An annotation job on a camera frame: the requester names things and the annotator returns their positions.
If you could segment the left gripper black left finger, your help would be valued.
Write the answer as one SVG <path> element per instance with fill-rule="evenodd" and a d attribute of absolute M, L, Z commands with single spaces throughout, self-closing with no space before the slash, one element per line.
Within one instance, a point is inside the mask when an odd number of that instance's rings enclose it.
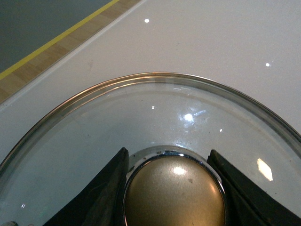
<path fill-rule="evenodd" d="M 129 153 L 121 148 L 91 182 L 44 225 L 123 226 Z"/>

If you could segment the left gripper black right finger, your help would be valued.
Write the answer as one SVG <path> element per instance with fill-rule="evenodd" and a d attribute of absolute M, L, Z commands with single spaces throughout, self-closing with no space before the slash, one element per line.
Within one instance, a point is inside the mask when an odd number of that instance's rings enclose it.
<path fill-rule="evenodd" d="M 274 200 L 216 150 L 207 163 L 219 174 L 227 226 L 299 226 L 301 218 Z"/>

